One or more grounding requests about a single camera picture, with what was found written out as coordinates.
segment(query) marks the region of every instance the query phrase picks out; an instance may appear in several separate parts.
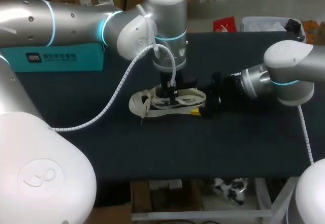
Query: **blue led ring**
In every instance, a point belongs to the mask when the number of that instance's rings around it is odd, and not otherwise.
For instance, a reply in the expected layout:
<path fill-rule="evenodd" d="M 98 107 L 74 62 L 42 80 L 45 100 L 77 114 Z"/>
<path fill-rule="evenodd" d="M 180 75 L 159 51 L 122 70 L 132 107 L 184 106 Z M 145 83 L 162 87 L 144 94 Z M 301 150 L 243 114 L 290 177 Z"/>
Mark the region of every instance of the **blue led ring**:
<path fill-rule="evenodd" d="M 8 64 L 9 64 L 9 62 L 8 62 L 8 60 L 7 59 L 5 59 L 5 57 L 4 56 L 2 56 L 2 55 L 0 55 L 0 58 L 1 59 L 3 59 L 3 60 L 5 60 Z"/>
<path fill-rule="evenodd" d="M 105 39 L 104 39 L 104 30 L 105 30 L 105 26 L 106 26 L 107 22 L 108 22 L 112 17 L 114 17 L 117 13 L 120 13 L 120 12 L 122 12 L 122 11 L 117 11 L 117 12 L 114 12 L 114 13 L 108 15 L 107 19 L 105 20 L 105 22 L 104 22 L 104 24 L 103 24 L 102 32 L 101 32 L 101 33 L 102 33 L 102 40 L 103 40 L 103 43 L 104 43 L 106 46 L 108 46 L 108 45 L 106 44 Z"/>
<path fill-rule="evenodd" d="M 52 15 L 52 24 L 53 24 L 52 37 L 51 37 L 50 42 L 46 45 L 46 46 L 50 46 L 53 43 L 53 40 L 54 40 L 54 37 L 55 37 L 55 18 L 54 18 L 54 12 L 53 12 L 53 9 L 51 7 L 51 4 L 48 1 L 44 1 L 44 0 L 42 0 L 42 1 L 45 2 L 45 4 L 49 7 L 50 12 L 51 12 L 51 15 Z"/>
<path fill-rule="evenodd" d="M 177 40 L 181 37 L 183 37 L 186 34 L 187 30 L 185 30 L 184 33 L 182 33 L 181 35 L 174 37 L 174 38 L 161 38 L 161 37 L 155 37 L 157 40 L 162 40 L 162 41 L 172 41 L 172 40 Z"/>
<path fill-rule="evenodd" d="M 295 83 L 298 83 L 298 82 L 299 82 L 299 80 L 295 80 L 295 81 L 292 81 L 292 82 L 289 82 L 289 83 L 277 83 L 277 82 L 272 81 L 272 83 L 274 83 L 276 85 L 280 85 L 280 86 L 292 85 L 292 84 L 295 84 Z"/>

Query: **teal box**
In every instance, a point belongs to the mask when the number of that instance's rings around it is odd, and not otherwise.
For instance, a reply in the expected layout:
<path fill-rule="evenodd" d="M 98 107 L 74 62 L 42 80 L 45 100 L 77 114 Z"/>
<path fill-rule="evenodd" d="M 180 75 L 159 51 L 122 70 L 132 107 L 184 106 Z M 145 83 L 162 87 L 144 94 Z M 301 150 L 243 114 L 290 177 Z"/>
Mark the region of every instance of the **teal box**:
<path fill-rule="evenodd" d="M 101 44 L 3 48 L 1 52 L 15 72 L 101 71 Z"/>

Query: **black cable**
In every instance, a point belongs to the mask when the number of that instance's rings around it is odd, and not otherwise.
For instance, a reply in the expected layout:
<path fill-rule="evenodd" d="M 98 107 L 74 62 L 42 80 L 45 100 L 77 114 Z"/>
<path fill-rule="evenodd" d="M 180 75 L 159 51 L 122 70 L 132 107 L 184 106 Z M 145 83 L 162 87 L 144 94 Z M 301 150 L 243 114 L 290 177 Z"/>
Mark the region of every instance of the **black cable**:
<path fill-rule="evenodd" d="M 174 222 L 181 222 L 181 223 L 184 223 L 184 224 L 196 224 L 195 222 L 190 221 L 190 220 L 163 220 L 161 222 L 158 222 L 158 224 L 171 223 L 173 221 Z"/>
<path fill-rule="evenodd" d="M 203 222 L 202 224 L 211 224 L 211 223 L 213 223 L 213 224 L 221 224 L 221 223 L 219 223 L 219 222 L 212 221 L 212 220 L 205 221 L 205 222 Z"/>

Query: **yellow tag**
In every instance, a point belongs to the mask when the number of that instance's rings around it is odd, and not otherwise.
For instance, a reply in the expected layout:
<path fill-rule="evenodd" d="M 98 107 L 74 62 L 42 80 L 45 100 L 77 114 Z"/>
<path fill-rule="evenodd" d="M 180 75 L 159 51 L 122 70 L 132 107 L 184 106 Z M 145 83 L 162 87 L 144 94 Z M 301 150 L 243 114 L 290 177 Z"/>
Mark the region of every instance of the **yellow tag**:
<path fill-rule="evenodd" d="M 190 114 L 193 115 L 193 116 L 201 116 L 198 108 L 196 108 L 194 110 L 191 110 Z"/>

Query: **white robotic arm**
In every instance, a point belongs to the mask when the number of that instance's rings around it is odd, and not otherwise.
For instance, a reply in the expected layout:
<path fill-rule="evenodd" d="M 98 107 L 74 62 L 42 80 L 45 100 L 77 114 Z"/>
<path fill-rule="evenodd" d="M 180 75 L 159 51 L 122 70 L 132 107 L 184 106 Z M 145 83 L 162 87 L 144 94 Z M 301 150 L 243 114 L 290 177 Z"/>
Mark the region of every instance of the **white robotic arm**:
<path fill-rule="evenodd" d="M 83 43 L 103 43 L 128 60 L 151 45 L 154 66 L 175 77 L 186 63 L 186 0 L 147 0 L 126 12 L 112 5 L 0 2 L 2 48 Z M 96 195 L 91 163 L 42 120 L 9 63 L 0 53 L 0 223 L 82 224 Z"/>

